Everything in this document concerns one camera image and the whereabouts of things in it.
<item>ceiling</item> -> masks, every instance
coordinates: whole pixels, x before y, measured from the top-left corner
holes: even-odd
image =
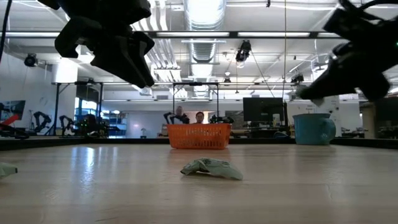
[[[9,30],[12,31],[61,31],[67,20],[62,10],[53,11],[36,2],[14,0],[10,13]],[[264,6],[265,1],[229,0],[224,17],[223,30],[264,30],[284,31],[285,18],[287,31],[321,31],[328,20],[337,0],[288,0],[288,9],[284,9],[283,1],[272,0],[270,8]],[[186,30],[182,1],[167,1],[167,25],[170,30]],[[6,1],[0,0],[0,9],[4,9]],[[397,9],[370,9],[371,13],[386,19],[396,16]],[[339,39],[250,39],[253,55],[249,57],[244,68],[236,68],[234,58],[241,39],[226,39],[226,43],[218,44],[216,63],[213,67],[214,80],[221,81],[225,72],[231,73],[232,82],[255,82],[263,79],[269,82],[282,82],[287,73],[289,82],[293,68],[305,75],[305,81],[310,81],[312,70],[310,62],[314,55],[325,54],[345,40]],[[178,65],[181,67],[182,78],[190,74],[190,64],[187,44],[181,39],[172,39],[172,48]],[[52,39],[9,39],[6,51],[20,57],[27,53],[36,53],[38,58],[47,63],[57,63],[59,54],[53,47]],[[398,78],[398,67],[386,72],[388,77]],[[92,67],[87,61],[80,62],[79,78],[94,78],[99,82],[122,82],[118,77]],[[126,87],[114,86],[113,90],[124,90]]]

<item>teal bucket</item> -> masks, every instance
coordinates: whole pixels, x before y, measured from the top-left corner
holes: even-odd
[[[327,146],[336,136],[336,125],[330,114],[300,114],[293,116],[296,143]]]

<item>table surface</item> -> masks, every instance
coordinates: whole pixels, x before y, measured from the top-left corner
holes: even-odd
[[[243,181],[180,169],[231,161]],[[398,223],[398,151],[346,146],[86,145],[0,152],[0,223]]]

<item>orange plastic basket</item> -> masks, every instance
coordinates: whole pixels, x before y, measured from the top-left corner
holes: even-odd
[[[225,149],[230,124],[168,124],[170,145],[175,149]]]

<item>computer monitor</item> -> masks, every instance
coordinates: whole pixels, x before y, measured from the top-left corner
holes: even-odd
[[[284,121],[283,98],[243,98],[244,121],[272,122],[275,114]]]

